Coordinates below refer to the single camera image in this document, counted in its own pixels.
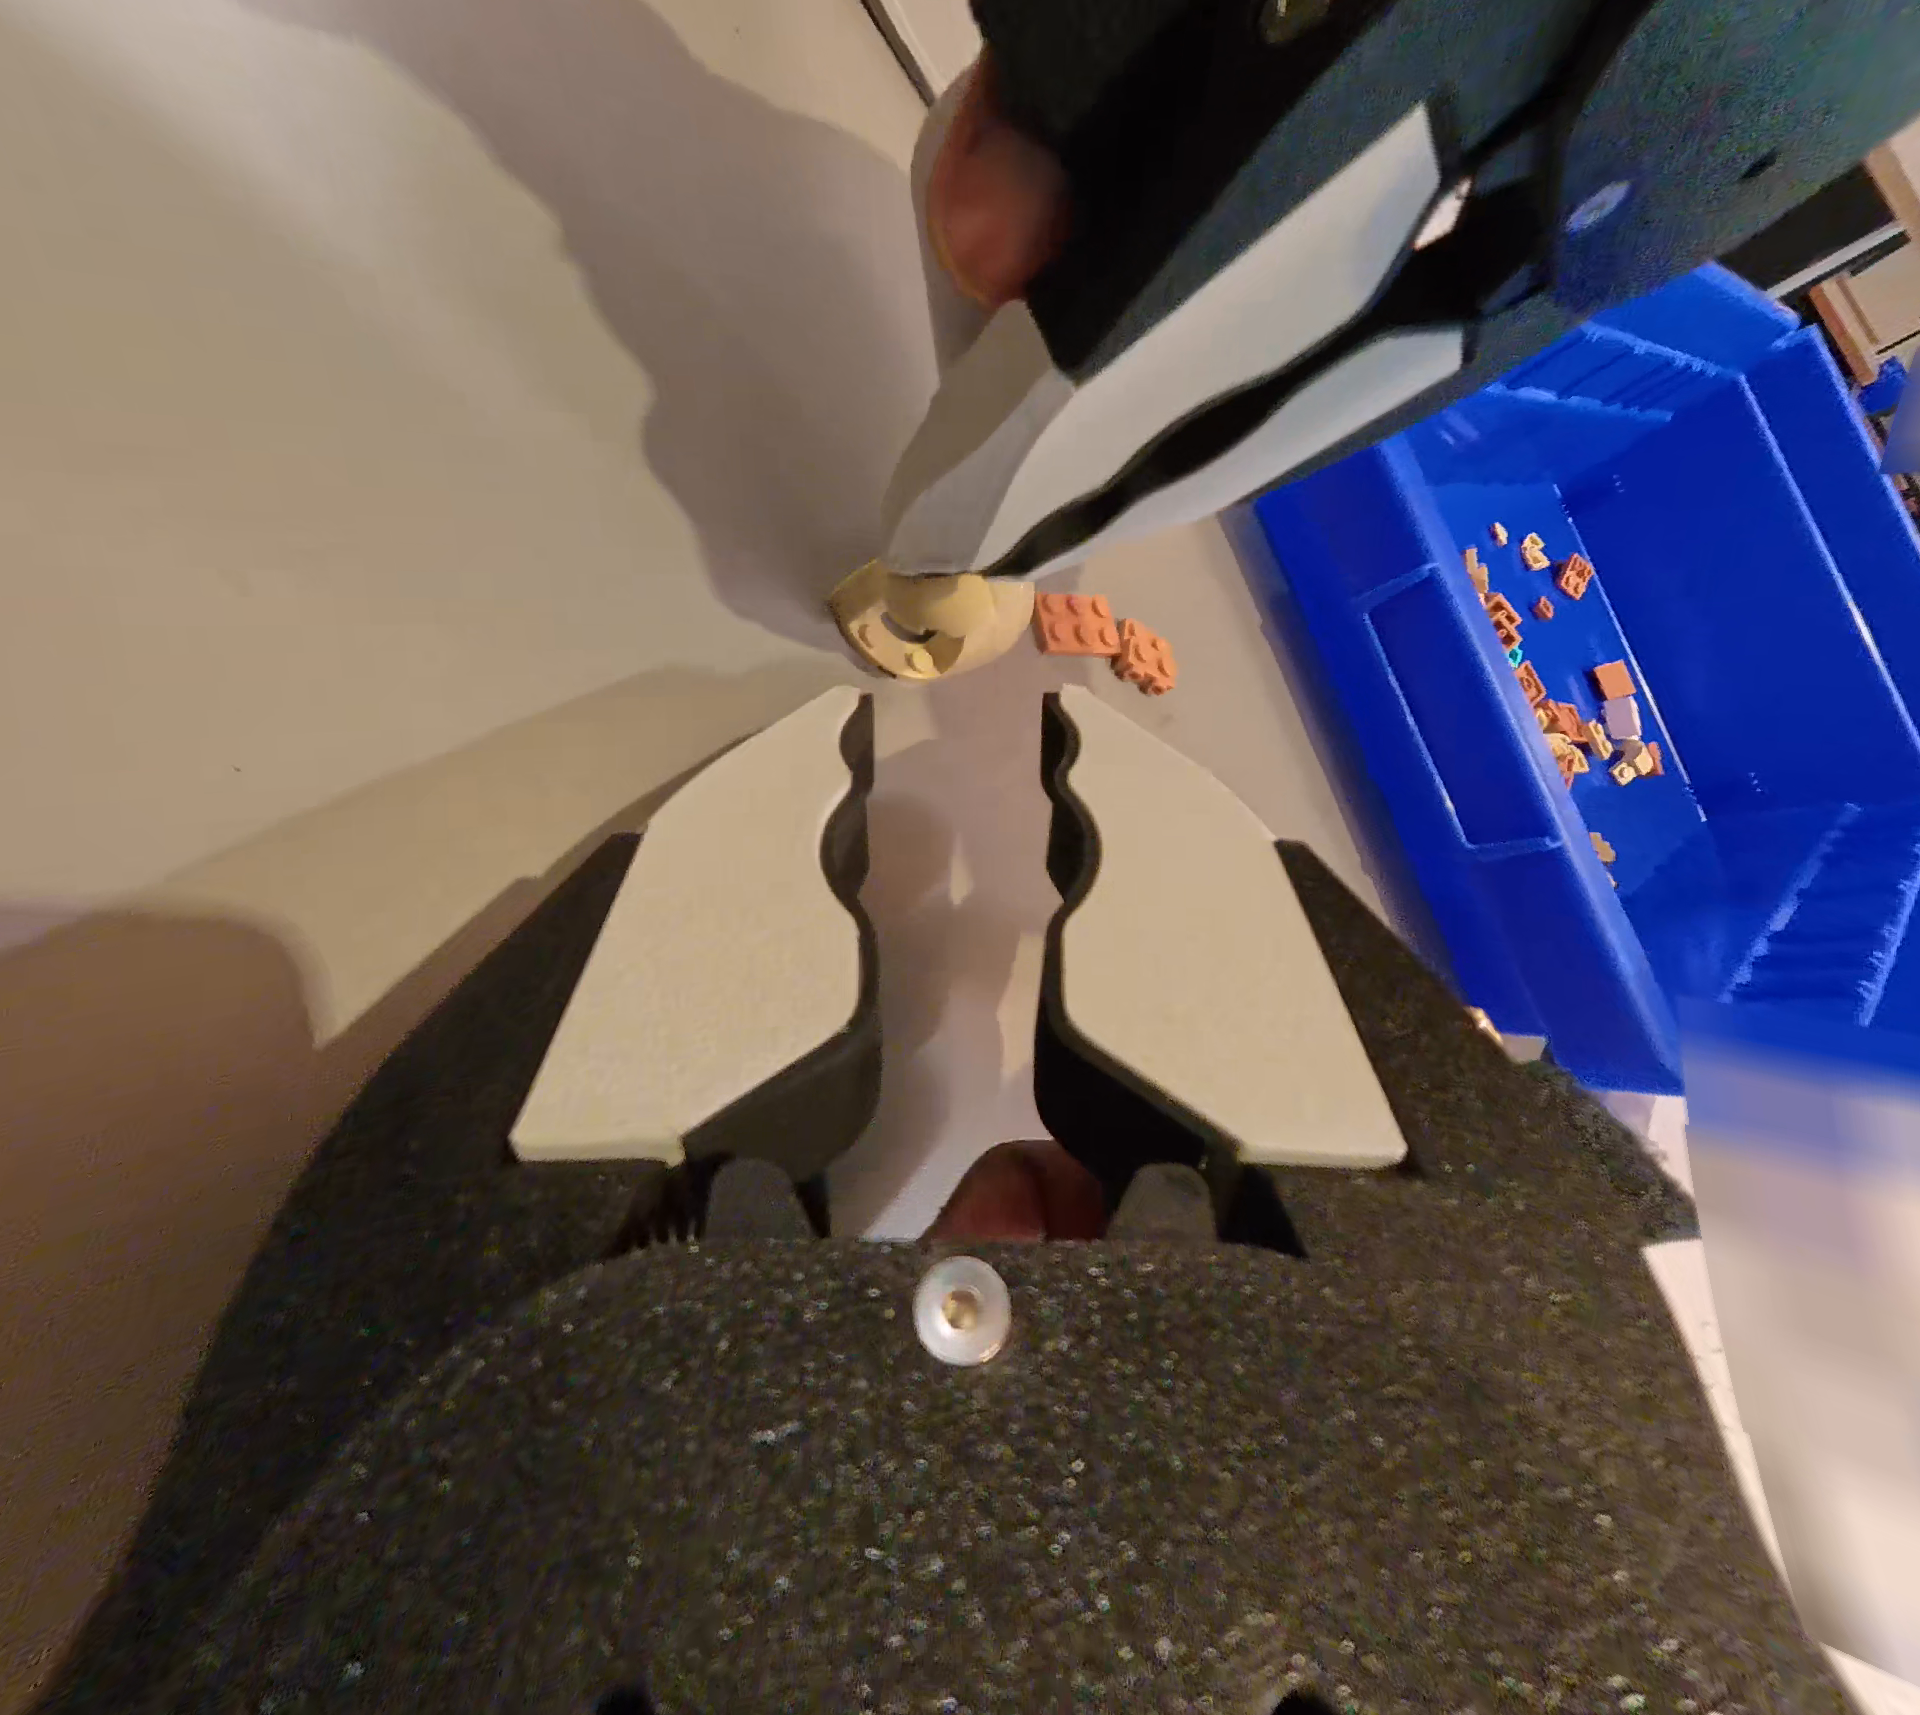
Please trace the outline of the blue plastic bin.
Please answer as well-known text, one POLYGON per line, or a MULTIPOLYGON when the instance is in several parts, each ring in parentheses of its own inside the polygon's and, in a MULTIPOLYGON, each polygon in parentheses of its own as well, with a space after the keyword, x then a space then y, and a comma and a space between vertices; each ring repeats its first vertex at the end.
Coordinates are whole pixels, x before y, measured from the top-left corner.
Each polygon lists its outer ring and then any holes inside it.
POLYGON ((1918 529, 1812 327, 1705 268, 1254 501, 1250 524, 1461 996, 1677 1095, 1681 1009, 1918 1066, 1918 529), (1701 821, 1617 895, 1461 552, 1563 517, 1701 821))

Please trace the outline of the person's left hand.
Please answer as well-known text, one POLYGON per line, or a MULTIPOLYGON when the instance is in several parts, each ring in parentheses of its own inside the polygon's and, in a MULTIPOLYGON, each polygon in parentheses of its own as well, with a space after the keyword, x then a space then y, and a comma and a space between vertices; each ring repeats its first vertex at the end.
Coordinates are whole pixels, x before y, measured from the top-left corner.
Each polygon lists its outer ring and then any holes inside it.
POLYGON ((1068 231, 1068 181, 1033 128, 1008 115, 993 48, 956 83, 924 178, 927 245, 961 297, 1018 302, 1068 231))

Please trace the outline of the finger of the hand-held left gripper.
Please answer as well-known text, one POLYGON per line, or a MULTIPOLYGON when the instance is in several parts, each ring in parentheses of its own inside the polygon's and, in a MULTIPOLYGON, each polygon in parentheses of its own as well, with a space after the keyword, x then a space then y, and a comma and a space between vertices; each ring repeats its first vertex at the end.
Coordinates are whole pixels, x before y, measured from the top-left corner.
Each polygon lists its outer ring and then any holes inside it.
POLYGON ((1068 378, 1023 303, 945 367, 888 485, 881 562, 1016 577, 1013 552, 1109 488, 1185 416, 1285 373, 1361 321, 1442 196, 1417 103, 1122 353, 1068 378))
POLYGON ((1250 388, 1176 426, 1123 481, 1050 516, 1001 556, 1001 577, 1047 577, 1109 542, 1190 527, 1254 498, 1421 389, 1453 382, 1467 346, 1461 324, 1407 328, 1370 338, 1300 388, 1250 388))

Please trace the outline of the person's right hand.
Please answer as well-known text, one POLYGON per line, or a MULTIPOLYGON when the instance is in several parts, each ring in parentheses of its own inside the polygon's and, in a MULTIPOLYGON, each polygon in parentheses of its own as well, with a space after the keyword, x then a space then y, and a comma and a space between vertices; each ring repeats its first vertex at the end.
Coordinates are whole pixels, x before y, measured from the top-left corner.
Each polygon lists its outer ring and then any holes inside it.
POLYGON ((927 1245, 1097 1241, 1109 1208, 1100 1180, 1058 1141, 983 1152, 924 1230, 927 1245))

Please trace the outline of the grey desk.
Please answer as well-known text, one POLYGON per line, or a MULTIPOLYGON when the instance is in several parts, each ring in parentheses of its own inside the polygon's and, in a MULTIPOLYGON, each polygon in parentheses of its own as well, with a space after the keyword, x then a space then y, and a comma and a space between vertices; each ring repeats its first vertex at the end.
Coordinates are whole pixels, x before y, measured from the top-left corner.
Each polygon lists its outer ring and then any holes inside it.
POLYGON ((855 679, 938 388, 855 0, 3 0, 3 1709, 1285 1703, 1285 1241, 1013 1265, 931 1387, 763 1162, 522 1166, 638 839, 855 679))

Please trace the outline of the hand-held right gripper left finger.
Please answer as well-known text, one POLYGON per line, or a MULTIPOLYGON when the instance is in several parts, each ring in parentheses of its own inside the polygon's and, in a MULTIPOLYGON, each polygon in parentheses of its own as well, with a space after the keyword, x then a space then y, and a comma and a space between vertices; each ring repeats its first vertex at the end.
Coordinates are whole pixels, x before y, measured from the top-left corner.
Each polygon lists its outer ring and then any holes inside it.
POLYGON ((759 1162, 830 1230, 881 1090, 872 704, 833 689, 650 814, 513 1122, 522 1166, 648 1165, 705 1194, 759 1162))

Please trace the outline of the tan curved brick assembly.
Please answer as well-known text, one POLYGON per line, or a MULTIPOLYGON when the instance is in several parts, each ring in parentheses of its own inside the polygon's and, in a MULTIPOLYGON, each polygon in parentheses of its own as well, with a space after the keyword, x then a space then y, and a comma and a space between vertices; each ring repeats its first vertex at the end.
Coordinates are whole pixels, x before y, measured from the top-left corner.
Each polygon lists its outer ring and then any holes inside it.
POLYGON ((830 594, 849 654, 884 679, 927 686, 986 669, 1033 627, 1037 591, 988 577, 901 577, 865 562, 830 594))

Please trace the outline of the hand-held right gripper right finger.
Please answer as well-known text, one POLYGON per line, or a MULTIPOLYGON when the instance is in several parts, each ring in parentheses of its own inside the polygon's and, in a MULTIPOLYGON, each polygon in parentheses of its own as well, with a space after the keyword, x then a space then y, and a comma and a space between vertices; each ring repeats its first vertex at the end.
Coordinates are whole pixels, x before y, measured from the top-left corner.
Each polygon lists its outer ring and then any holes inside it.
POLYGON ((1065 686, 1044 700, 1034 1103, 1119 1211, 1171 1169, 1228 1241, 1289 1241, 1279 1176, 1390 1176, 1407 1135, 1282 863, 1205 765, 1065 686))

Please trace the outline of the pile of tan brown bricks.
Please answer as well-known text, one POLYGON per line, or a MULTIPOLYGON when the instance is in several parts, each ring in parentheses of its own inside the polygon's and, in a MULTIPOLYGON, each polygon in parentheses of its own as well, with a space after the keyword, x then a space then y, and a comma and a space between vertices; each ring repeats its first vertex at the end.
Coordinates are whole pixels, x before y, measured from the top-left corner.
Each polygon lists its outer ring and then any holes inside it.
POLYGON ((1563 517, 1512 513, 1461 562, 1599 871, 1630 895, 1692 836, 1698 801, 1596 561, 1563 517))

